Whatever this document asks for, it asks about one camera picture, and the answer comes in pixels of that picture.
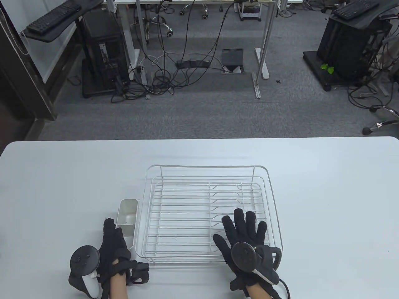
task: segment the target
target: chair wheel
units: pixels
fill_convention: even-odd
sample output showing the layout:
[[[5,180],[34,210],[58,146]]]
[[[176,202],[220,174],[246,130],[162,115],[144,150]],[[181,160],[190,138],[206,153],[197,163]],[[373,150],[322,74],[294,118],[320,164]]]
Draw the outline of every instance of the chair wheel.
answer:
[[[371,133],[373,133],[373,131],[370,130],[370,128],[363,128],[363,130],[361,131],[361,133],[364,136],[369,136]]]

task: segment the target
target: controller handle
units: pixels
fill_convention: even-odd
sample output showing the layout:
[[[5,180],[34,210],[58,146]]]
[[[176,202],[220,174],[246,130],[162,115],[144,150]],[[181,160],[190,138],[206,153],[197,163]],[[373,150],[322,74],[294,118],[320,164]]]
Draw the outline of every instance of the controller handle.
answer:
[[[231,257],[241,271],[253,272],[272,285],[279,283],[280,278],[276,272],[281,261],[279,248],[267,245],[252,247],[246,242],[238,242],[231,249]]]
[[[100,253],[93,246],[78,248],[69,263],[71,274],[69,284],[84,292],[88,297],[96,299],[100,295],[96,269],[100,264]]]

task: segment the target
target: forearm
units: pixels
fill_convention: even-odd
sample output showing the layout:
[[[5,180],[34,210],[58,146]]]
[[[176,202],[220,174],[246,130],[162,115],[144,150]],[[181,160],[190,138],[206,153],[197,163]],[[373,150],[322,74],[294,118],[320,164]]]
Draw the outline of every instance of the forearm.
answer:
[[[251,299],[271,299],[270,295],[266,293],[266,291],[259,285],[259,283],[254,284],[250,287],[247,286],[247,291]]]
[[[109,293],[110,299],[128,299],[126,288],[126,274],[120,275],[119,273],[111,277],[111,290]]]

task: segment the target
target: wire dish rack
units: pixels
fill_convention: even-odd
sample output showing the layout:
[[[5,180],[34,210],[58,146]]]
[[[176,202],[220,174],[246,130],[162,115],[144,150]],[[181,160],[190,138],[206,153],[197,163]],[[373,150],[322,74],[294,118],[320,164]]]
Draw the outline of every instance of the wire dish rack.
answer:
[[[265,244],[282,249],[269,173],[262,166],[153,165],[147,170],[135,251],[153,264],[208,264],[223,256],[213,235],[241,208],[267,223]]]

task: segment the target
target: white vr controller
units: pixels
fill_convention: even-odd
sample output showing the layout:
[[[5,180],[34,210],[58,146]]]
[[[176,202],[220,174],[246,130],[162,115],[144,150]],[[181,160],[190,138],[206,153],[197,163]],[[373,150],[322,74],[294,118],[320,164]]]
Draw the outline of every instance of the white vr controller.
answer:
[[[97,267],[100,264],[100,253],[93,246],[85,245],[78,248],[69,263],[71,274],[69,284],[86,293],[92,299],[100,295],[100,285],[97,280]]]

